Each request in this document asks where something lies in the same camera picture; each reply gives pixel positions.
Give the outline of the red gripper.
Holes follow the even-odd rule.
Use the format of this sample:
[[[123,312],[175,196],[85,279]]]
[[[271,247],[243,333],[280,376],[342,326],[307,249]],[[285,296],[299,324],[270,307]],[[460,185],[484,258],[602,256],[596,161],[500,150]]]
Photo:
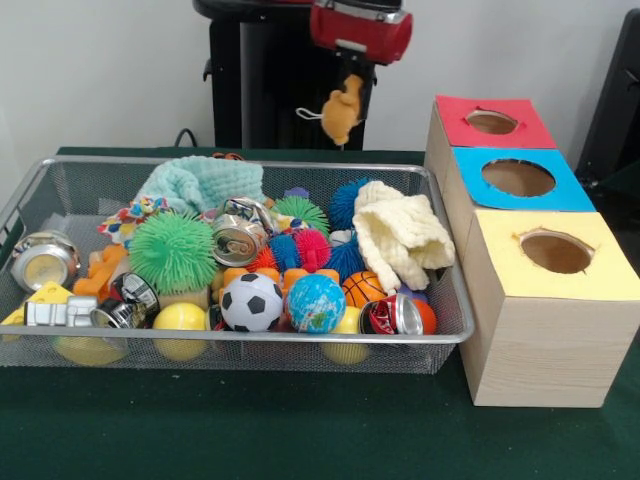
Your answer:
[[[389,65],[402,58],[411,40],[413,15],[400,3],[313,3],[310,32],[322,48],[363,56],[357,60],[357,76],[363,82],[359,119],[366,120],[375,87],[375,64]],[[342,53],[342,81],[354,72],[355,61],[351,52]]]

